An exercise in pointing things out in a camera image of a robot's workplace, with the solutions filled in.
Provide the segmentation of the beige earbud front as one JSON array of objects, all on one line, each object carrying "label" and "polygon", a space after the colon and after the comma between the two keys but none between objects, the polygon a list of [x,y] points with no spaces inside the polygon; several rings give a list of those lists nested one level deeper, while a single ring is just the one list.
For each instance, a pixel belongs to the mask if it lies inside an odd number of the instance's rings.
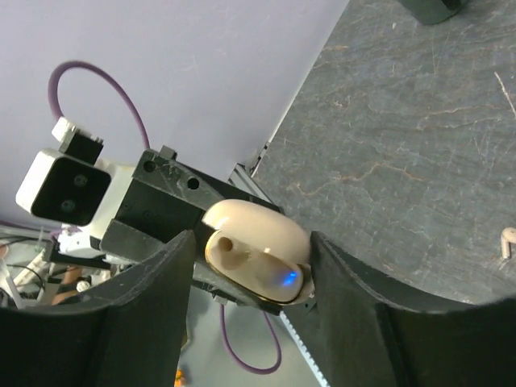
[{"label": "beige earbud front", "polygon": [[507,227],[502,230],[501,237],[501,257],[503,259],[509,259],[511,254],[511,248],[516,244],[516,228]]}]

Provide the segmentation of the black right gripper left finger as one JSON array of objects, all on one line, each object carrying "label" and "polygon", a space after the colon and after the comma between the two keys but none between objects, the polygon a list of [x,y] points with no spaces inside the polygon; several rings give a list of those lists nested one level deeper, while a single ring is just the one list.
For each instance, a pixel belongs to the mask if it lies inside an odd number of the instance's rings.
[{"label": "black right gripper left finger", "polygon": [[172,386],[196,256],[183,231],[55,306],[1,309],[3,386]]}]

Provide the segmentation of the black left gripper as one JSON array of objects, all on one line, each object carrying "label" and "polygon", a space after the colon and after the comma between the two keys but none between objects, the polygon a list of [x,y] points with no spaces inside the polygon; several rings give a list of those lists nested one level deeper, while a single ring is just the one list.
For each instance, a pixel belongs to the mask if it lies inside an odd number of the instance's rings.
[{"label": "black left gripper", "polygon": [[128,188],[118,195],[121,202],[104,235],[100,249],[133,263],[183,231],[192,231],[196,242],[193,286],[214,296],[278,315],[281,307],[263,301],[250,291],[216,273],[204,259],[206,242],[213,229],[202,224],[210,206],[224,199],[240,199],[279,211],[259,189],[241,190],[186,166],[165,152],[146,150],[132,173]]}]

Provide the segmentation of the beige earbud charging case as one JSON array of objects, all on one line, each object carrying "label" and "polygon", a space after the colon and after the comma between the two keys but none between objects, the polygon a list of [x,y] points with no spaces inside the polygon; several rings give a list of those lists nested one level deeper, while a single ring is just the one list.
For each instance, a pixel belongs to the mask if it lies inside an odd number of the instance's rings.
[{"label": "beige earbud charging case", "polygon": [[279,305],[304,302],[314,293],[310,236],[285,215],[252,202],[227,199],[202,217],[214,230],[206,262],[216,272]]}]

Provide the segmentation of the aluminium frame rails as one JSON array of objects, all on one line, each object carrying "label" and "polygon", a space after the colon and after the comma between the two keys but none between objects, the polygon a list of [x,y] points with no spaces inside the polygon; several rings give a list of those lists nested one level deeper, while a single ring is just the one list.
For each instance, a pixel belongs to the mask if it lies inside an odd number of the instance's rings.
[{"label": "aluminium frame rails", "polygon": [[268,203],[275,204],[267,192],[263,190],[255,180],[256,174],[270,144],[271,141],[266,142],[256,156],[246,164],[237,163],[228,178],[228,183],[247,192],[248,194],[251,194],[252,196],[258,197]]}]

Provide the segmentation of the dark green mug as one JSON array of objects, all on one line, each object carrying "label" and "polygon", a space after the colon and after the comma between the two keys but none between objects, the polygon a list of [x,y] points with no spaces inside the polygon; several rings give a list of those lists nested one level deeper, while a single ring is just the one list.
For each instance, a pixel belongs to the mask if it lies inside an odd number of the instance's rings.
[{"label": "dark green mug", "polygon": [[423,25],[442,23],[459,13],[469,0],[398,0]]}]

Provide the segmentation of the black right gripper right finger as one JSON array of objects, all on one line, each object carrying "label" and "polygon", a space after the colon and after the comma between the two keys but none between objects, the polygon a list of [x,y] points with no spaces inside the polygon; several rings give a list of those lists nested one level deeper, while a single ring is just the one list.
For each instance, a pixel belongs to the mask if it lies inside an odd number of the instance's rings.
[{"label": "black right gripper right finger", "polygon": [[472,305],[409,286],[313,232],[315,297],[288,309],[332,386],[512,386],[515,299]]}]

